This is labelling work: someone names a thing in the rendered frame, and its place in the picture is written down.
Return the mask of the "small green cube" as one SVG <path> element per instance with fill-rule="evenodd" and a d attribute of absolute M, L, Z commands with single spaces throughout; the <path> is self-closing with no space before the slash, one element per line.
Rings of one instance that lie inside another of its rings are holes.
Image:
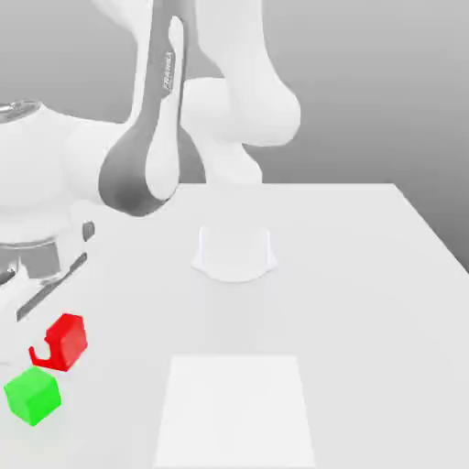
<path fill-rule="evenodd" d="M 36 366 L 8 381 L 4 392 L 11 412 L 32 427 L 62 403 L 56 378 Z"/>

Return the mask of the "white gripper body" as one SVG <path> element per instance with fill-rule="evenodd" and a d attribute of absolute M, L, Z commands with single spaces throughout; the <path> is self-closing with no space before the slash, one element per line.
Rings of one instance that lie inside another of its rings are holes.
<path fill-rule="evenodd" d="M 18 333 L 19 324 L 25 322 L 26 317 L 87 260 L 88 254 L 81 253 L 66 273 L 54 279 L 31 279 L 24 266 L 16 273 L 10 270 L 9 278 L 3 275 L 4 281 L 0 283 L 0 341 L 7 341 Z"/>

